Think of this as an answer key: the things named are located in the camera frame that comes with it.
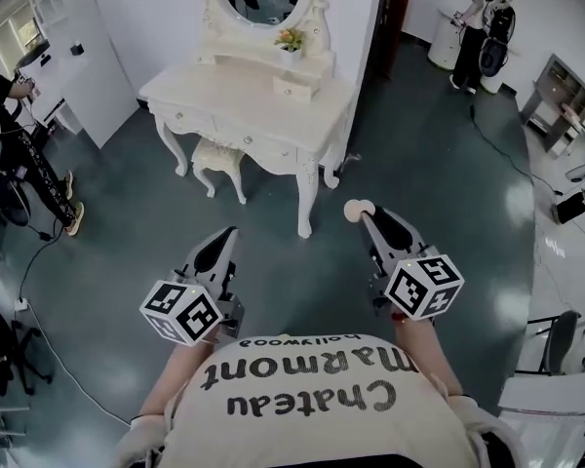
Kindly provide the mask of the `grey open shelf cabinet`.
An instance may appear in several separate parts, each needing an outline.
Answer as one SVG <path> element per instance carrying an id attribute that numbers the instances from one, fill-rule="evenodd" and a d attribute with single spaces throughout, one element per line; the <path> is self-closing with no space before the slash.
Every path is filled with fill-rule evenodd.
<path id="1" fill-rule="evenodd" d="M 552 54 L 521 111 L 523 126 L 534 129 L 546 152 L 570 154 L 585 137 L 585 82 Z"/>

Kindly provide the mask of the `black equipment backpack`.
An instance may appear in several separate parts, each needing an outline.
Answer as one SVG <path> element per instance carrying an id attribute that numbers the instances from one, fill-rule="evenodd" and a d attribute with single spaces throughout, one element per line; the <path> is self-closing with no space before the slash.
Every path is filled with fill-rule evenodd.
<path id="1" fill-rule="evenodd" d="M 479 66 L 483 76 L 489 78 L 496 76 L 506 64 L 509 42 L 513 37 L 515 24 L 516 13 L 511 6 L 494 12 L 487 39 L 479 56 Z"/>

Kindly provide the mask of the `cream printed t-shirt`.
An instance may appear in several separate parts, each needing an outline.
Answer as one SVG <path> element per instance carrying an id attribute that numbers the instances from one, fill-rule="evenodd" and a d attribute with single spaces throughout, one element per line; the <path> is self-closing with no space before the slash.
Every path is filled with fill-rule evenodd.
<path id="1" fill-rule="evenodd" d="M 159 468 L 478 468 L 419 365 L 374 336 L 251 338 L 217 351 L 175 410 Z"/>

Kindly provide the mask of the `white round cabinet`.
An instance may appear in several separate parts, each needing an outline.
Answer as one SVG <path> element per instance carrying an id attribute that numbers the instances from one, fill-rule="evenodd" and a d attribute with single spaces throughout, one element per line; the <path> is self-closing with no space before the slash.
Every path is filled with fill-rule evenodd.
<path id="1" fill-rule="evenodd" d="M 453 14 L 444 8 L 438 9 L 437 25 L 428 59 L 445 71 L 453 71 L 460 52 L 461 27 L 451 23 Z"/>

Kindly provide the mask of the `person's white sleeve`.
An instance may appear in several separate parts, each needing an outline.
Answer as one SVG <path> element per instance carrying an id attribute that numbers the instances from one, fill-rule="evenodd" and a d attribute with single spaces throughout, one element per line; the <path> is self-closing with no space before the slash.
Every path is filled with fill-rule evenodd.
<path id="1" fill-rule="evenodd" d="M 510 425 L 468 396 L 448 396 L 446 401 L 465 428 L 479 468 L 528 468 L 525 448 Z"/>
<path id="2" fill-rule="evenodd" d="M 138 416 L 118 443 L 110 468 L 158 468 L 168 425 L 163 415 Z"/>

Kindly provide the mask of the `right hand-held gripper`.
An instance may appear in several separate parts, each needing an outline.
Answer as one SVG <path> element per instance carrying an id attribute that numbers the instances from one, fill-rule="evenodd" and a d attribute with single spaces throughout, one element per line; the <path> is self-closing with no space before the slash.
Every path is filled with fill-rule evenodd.
<path id="1" fill-rule="evenodd" d="M 450 258 L 432 246 L 419 250 L 418 231 L 383 207 L 376 206 L 374 214 L 362 212 L 360 222 L 370 257 L 380 270 L 370 280 L 374 311 L 397 309 L 412 320 L 433 320 L 446 313 L 464 286 Z"/>

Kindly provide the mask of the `small white round object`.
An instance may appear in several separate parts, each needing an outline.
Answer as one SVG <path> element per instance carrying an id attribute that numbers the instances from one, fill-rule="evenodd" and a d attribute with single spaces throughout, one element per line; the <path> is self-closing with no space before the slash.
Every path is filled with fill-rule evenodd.
<path id="1" fill-rule="evenodd" d="M 349 222 L 357 223 L 363 214 L 374 215 L 375 204 L 369 200 L 351 199 L 345 203 L 343 212 Z"/>

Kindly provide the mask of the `person's left forearm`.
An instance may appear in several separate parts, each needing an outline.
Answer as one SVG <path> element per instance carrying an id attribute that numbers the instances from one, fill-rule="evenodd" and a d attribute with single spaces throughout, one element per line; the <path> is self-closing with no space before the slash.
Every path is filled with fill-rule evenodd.
<path id="1" fill-rule="evenodd" d="M 194 347 L 178 345 L 145 399 L 139 416 L 162 415 L 169 400 L 193 377 L 213 354 L 215 345 L 202 341 Z"/>

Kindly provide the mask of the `white ornate dressing table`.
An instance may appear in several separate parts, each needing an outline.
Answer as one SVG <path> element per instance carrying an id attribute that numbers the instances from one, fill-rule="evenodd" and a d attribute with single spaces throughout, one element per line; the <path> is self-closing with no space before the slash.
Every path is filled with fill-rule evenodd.
<path id="1" fill-rule="evenodd" d="M 320 80 L 311 103 L 274 92 L 273 77 L 285 71 Z M 176 157 L 179 176 L 186 175 L 188 161 L 176 138 L 186 134 L 241 150 L 274 176 L 295 176 L 297 233 L 304 239 L 312 234 L 319 184 L 331 189 L 339 184 L 355 92 L 353 84 L 336 77 L 332 48 L 286 67 L 280 50 L 208 40 L 204 27 L 193 58 L 140 90 L 160 139 Z"/>

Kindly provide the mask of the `grey chair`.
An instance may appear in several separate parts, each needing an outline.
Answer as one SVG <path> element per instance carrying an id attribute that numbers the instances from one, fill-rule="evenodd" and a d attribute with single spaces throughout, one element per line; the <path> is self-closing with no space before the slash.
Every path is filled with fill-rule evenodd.
<path id="1" fill-rule="evenodd" d="M 534 334 L 545 336 L 541 360 L 537 370 L 515 369 L 515 374 L 563 375 L 562 364 L 572 346 L 580 318 L 579 312 L 568 310 L 557 316 L 529 320 L 527 327 L 547 324 L 546 328 L 539 329 Z"/>

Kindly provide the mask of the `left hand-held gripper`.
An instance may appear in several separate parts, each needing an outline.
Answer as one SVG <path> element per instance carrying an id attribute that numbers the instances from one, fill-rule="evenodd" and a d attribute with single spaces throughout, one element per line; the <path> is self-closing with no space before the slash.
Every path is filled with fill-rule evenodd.
<path id="1" fill-rule="evenodd" d="M 161 337 L 180 345 L 238 337 L 245 308 L 228 290 L 236 275 L 237 239 L 236 226 L 217 231 L 190 252 L 183 267 L 155 283 L 139 312 Z"/>

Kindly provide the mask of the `person's right forearm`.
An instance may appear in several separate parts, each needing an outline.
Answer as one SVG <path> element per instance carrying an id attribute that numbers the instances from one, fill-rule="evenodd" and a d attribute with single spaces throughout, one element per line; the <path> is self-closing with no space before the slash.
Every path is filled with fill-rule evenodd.
<path id="1" fill-rule="evenodd" d="M 413 359 L 425 375 L 440 380 L 449 396 L 461 396 L 463 388 L 449 364 L 432 322 L 406 317 L 403 321 L 392 320 L 392 323 L 396 345 Z"/>

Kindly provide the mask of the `white counter unit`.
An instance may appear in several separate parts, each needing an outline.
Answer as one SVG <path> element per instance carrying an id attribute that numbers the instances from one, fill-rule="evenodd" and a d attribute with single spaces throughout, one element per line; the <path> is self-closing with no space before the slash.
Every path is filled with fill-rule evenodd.
<path id="1" fill-rule="evenodd" d="M 103 147 L 137 111 L 137 97 L 115 53 L 97 0 L 63 0 L 67 18 L 40 24 L 46 40 L 17 64 L 35 83 L 31 110 L 46 125 L 57 118 Z"/>

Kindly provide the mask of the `small white drawer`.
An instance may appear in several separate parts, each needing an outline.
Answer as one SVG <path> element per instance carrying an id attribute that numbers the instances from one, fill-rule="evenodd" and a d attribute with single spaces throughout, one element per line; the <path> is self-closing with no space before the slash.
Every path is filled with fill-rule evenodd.
<path id="1" fill-rule="evenodd" d="M 317 78 L 289 71 L 273 77 L 273 89 L 276 94 L 295 101 L 309 104 L 319 91 L 321 82 Z"/>

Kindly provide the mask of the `white upholstered stool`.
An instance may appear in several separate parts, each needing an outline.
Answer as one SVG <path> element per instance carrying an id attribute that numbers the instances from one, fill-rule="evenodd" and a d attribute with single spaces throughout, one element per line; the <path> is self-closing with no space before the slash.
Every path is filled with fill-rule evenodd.
<path id="1" fill-rule="evenodd" d="M 205 175 L 206 170 L 226 173 L 234 185 L 239 202 L 242 205 L 247 204 L 240 168 L 244 156 L 245 153 L 241 150 L 216 144 L 204 137 L 200 139 L 191 157 L 192 172 L 206 187 L 209 198 L 215 196 L 215 187 Z"/>

